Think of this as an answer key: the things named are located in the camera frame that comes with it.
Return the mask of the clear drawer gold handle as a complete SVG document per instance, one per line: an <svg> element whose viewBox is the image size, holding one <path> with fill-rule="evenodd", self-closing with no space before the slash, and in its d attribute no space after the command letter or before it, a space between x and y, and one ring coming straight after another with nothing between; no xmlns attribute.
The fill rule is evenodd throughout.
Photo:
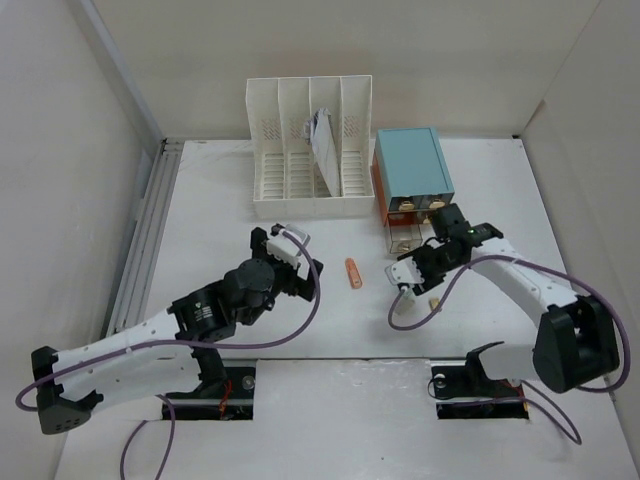
<svg viewBox="0 0 640 480"><path fill-rule="evenodd" d="M448 205L452 200L453 195L450 193L441 195L424 195L421 202L422 210L436 210Z"/></svg>

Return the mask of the grey eraser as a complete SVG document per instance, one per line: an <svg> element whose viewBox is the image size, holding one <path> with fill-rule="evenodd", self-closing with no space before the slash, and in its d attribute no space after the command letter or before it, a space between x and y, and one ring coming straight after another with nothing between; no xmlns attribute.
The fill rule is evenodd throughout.
<svg viewBox="0 0 640 480"><path fill-rule="evenodd" d="M396 306L394 307L394 314L396 316L406 315L408 312L412 310L414 305L415 305L415 299L412 294L402 295L396 302Z"/></svg>

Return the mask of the orange highlighter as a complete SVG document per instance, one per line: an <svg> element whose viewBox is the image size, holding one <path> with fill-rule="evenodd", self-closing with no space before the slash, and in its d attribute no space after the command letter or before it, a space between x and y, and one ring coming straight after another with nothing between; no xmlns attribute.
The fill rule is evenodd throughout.
<svg viewBox="0 0 640 480"><path fill-rule="evenodd" d="M346 258L345 268L351 287L353 289L360 289L363 286L363 282L355 260L353 258Z"/></svg>

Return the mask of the white spiral notebook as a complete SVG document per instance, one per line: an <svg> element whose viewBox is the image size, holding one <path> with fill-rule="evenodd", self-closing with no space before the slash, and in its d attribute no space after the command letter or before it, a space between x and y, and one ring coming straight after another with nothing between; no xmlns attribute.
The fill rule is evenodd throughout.
<svg viewBox="0 0 640 480"><path fill-rule="evenodd" d="M305 121L304 138L311 146L318 170L332 197L341 195L340 168L337 147L333 137L331 112L322 107Z"/></svg>

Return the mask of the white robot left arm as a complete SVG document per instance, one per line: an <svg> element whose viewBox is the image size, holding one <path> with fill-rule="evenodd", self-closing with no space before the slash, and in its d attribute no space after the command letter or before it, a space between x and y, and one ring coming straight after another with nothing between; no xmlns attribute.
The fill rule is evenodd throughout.
<svg viewBox="0 0 640 480"><path fill-rule="evenodd" d="M83 347L43 346L31 354L40 429L58 435L128 401L196 392L217 394L227 380L220 353L285 294L320 304L323 265L310 236L292 225L256 227L251 256L222 279L173 301L141 323Z"/></svg>

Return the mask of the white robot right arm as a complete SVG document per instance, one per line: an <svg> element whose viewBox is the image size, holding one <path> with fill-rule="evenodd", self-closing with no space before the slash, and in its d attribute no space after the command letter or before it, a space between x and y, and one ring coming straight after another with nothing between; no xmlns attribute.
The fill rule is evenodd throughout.
<svg viewBox="0 0 640 480"><path fill-rule="evenodd" d="M631 370L631 349L624 325L611 303L594 288L566 274L526 260L504 234L489 223L471 225L455 203L435 210L431 225L436 246L400 255L385 270L399 290L390 310L402 300L423 295L440 284L453 288L473 271L489 280L532 321L531 344L502 340L469 351L460 366L432 370L443 398L488 397L499 381L542 382L555 393L593 392L590 381L613 372L620 376L604 387L623 386Z"/></svg>

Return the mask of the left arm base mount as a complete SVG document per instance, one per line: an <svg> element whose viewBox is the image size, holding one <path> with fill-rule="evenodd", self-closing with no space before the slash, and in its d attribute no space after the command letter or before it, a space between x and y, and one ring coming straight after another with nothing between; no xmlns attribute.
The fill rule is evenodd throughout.
<svg viewBox="0 0 640 480"><path fill-rule="evenodd" d="M227 380L214 391L171 393L176 419L181 421L248 421L253 419L255 360L224 360Z"/></svg>

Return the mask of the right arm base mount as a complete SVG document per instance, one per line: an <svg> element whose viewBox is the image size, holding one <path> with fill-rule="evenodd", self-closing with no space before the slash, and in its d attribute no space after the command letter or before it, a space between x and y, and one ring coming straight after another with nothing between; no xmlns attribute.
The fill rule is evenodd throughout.
<svg viewBox="0 0 640 480"><path fill-rule="evenodd" d="M492 380L481 366L480 354L500 345L492 342L468 352L464 358L431 364L428 393L436 401L439 420L529 419L521 386L507 379Z"/></svg>

